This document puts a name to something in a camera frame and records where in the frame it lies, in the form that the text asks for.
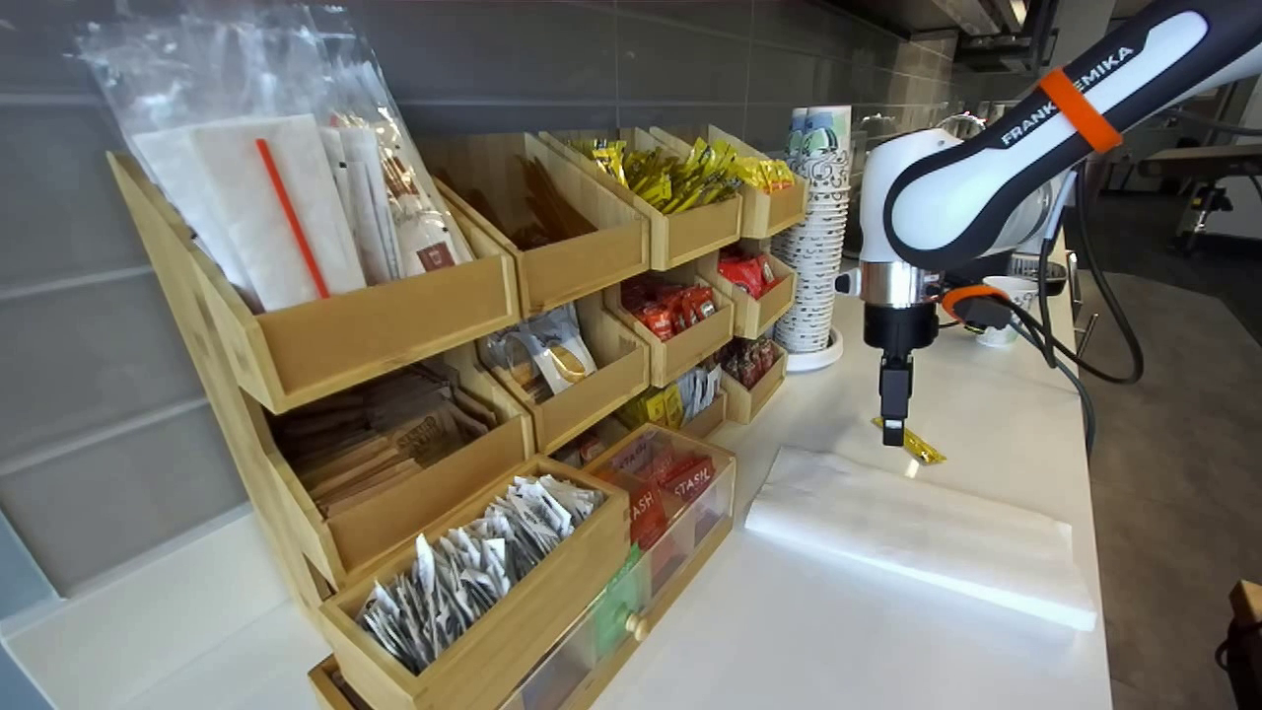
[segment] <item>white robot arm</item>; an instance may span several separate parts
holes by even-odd
[[[980,133],[918,129],[865,169],[865,340],[882,349],[880,423],[897,446],[909,352],[933,340],[933,277],[1018,248],[1055,200],[1055,173],[1106,154],[1155,110],[1262,70],[1262,0],[1155,0]]]

